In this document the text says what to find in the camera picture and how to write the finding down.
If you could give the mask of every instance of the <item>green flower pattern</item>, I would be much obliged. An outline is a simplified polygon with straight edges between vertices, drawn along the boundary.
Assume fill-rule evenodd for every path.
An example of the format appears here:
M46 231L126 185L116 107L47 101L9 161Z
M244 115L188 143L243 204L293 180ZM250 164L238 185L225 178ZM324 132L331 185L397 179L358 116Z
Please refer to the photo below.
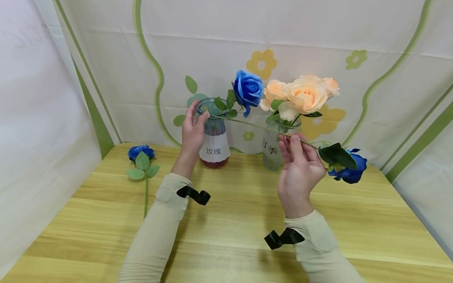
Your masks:
M197 93L198 91L198 85L197 82L192 79L190 76L186 76L186 87L187 89L193 94L193 96L189 97L187 99L187 107L189 107L192 102L197 99L198 101L203 100L207 98L207 95L204 93ZM173 119L173 125L177 127L181 127L184 122L184 115L178 115Z
M245 132L242 134L242 137L244 138L244 141L252 141L255 134L253 132Z
M366 50L354 50L351 55L346 58L346 70L358 69L367 59Z

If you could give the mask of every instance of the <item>table surface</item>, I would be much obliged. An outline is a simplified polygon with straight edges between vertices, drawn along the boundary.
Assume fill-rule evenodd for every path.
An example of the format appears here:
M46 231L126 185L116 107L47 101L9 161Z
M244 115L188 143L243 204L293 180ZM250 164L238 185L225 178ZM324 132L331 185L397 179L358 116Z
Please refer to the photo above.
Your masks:
M116 281L143 220L145 183L125 174L130 146L112 149L2 283ZM179 152L153 148L161 169L149 180L149 206ZM263 240L284 230L278 175L259 155L232 153L221 169L198 162L193 186L212 197L189 202L163 282L307 282L291 246L271 251ZM312 202L367 282L453 282L453 263L378 169L355 185L325 177Z

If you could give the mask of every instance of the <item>beige sleeve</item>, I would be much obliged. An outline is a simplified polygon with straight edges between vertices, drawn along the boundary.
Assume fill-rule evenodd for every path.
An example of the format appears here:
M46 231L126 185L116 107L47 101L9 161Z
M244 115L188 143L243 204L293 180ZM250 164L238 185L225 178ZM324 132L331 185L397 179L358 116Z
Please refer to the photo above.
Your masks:
M319 212L315 210L302 218L285 219L285 225L305 238L293 246L310 283L365 282L339 250L332 230Z
M186 185L191 186L187 178L174 173L165 176L130 245L117 283L160 282L188 203L188 198L176 192Z

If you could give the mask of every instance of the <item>green stripe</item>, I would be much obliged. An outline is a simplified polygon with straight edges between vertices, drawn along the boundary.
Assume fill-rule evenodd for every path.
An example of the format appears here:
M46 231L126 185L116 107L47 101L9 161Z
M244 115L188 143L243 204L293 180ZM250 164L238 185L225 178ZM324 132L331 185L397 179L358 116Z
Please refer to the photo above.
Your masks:
M426 119L433 113L434 109L437 108L437 106L440 105L440 103L447 97L447 95L451 92L453 89L453 84L450 85L450 87L442 94L442 96L436 101L436 103L431 107L431 109L423 116L422 120L415 126L415 128L409 133L409 135L403 140L403 142L400 144L400 146L395 150L395 152L389 157L389 159L384 163L384 165L381 167L381 171L384 169L385 166L395 157L395 155L403 148L403 146L407 143L407 141L412 138L412 136L415 134L415 132L420 128L420 126L426 121Z
M385 72L385 74L383 74L376 81L374 81L374 83L372 83L370 85L370 87L366 90L366 92L362 98L362 114L360 115L360 118L357 121L354 129L352 129L352 132L342 143L343 146L345 146L349 141L351 141L351 139L354 137L354 135L356 134L356 132L359 130L360 126L362 125L363 120L365 119L365 116L366 116L366 112L368 111L368 99L370 98L374 89L376 89L376 87L378 85L380 85L385 79L387 79L404 62L404 60L407 58L409 53L412 51L412 49L416 45L418 39L420 38L420 35L422 34L422 32L424 30L426 22L428 21L429 9L430 9L432 2L433 2L433 0L425 0L417 29L415 30L415 33L412 36L412 39L410 40L409 44L407 45L406 49L403 51L401 56L398 58L398 60L395 62L395 64L393 64L393 66L387 72Z
M110 150L114 148L115 144L113 143L109 131L107 130L106 124L104 124L104 120L102 119L101 114L99 113L99 110L97 109L96 104L94 103L94 100L91 97L90 91L88 90L88 87L85 84L85 81L83 80L83 77L79 72L79 68L77 68L77 65L74 62L74 60L72 62L74 63L74 67L76 68L77 77L79 78L80 86L82 87L83 91L83 96L85 97L85 101L88 106L88 112L90 113L91 120L93 121L97 141L99 143L99 148L101 149L101 157L102 159L104 159L107 153L109 153Z
M88 62L87 62L85 56L82 53L82 48L80 47L80 44L77 41L76 35L74 34L74 31L72 30L72 27L69 24L69 20L67 19L66 13L63 10L63 7L61 5L60 0L55 0L55 4L57 5L58 9L60 10L60 14L63 17L63 20L64 20L64 22L65 22L65 24L67 26L67 29L68 29L71 37L72 37L72 40L74 41L74 44L76 45L77 51L80 54L80 58L82 59L83 64L85 65L85 68L87 69L88 75L90 76L91 81L93 82L94 88L96 89L97 95L99 96L99 99L101 100L102 106L104 107L104 110L107 113L107 116L109 117L110 123L111 123L111 125L113 127L113 130L115 131L116 137L118 138L119 142L122 143L120 135L118 134L118 131L116 130L115 124L113 123L113 119L110 116L109 110L107 109L107 105L106 105L106 103L104 101L104 98L101 95L101 91L99 90L99 87L97 86L97 83L94 80L93 73L91 72L91 69L88 66Z
M132 15L134 17L135 32L137 33L140 45L143 49L143 52L145 53L145 56L148 58L148 60L151 62L154 69L156 70L159 80L159 85L157 86L156 91L154 93L154 104L156 106L157 120L159 121L160 127L164 131L167 138L171 140L176 146L181 146L181 144L177 140L175 140L175 138L170 134L167 127L165 126L164 119L162 118L162 112L160 110L160 93L162 91L162 88L164 87L164 72L162 71L162 68L157 62L157 60L154 58L153 54L151 54L151 51L149 50L148 45L146 44L145 41L145 36L143 35L143 28L141 23L141 3L142 3L141 0L134 0Z
M386 174L390 183L395 181L399 174L403 172L403 170L443 131L443 129L445 129L445 127L447 127L448 124L450 124L452 120L453 101Z

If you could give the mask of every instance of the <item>glass vase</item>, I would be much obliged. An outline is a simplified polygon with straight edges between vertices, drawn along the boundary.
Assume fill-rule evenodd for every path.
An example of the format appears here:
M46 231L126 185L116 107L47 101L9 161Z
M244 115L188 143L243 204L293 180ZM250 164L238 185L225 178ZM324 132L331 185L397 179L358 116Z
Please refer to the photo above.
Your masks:
M209 114L225 117L228 110L220 110L214 103L214 98L206 98L199 101L195 107L199 115L208 111ZM205 139L200 150L201 162L209 168L219 168L225 165L230 156L227 133L225 131L225 120L210 116L204 123Z
M273 120L267 124L268 129L276 130L281 133L300 133L300 119L294 122L293 126L287 126L277 120ZM283 156L280 152L279 134L265 130L263 136L263 166L270 171L277 171L283 165Z

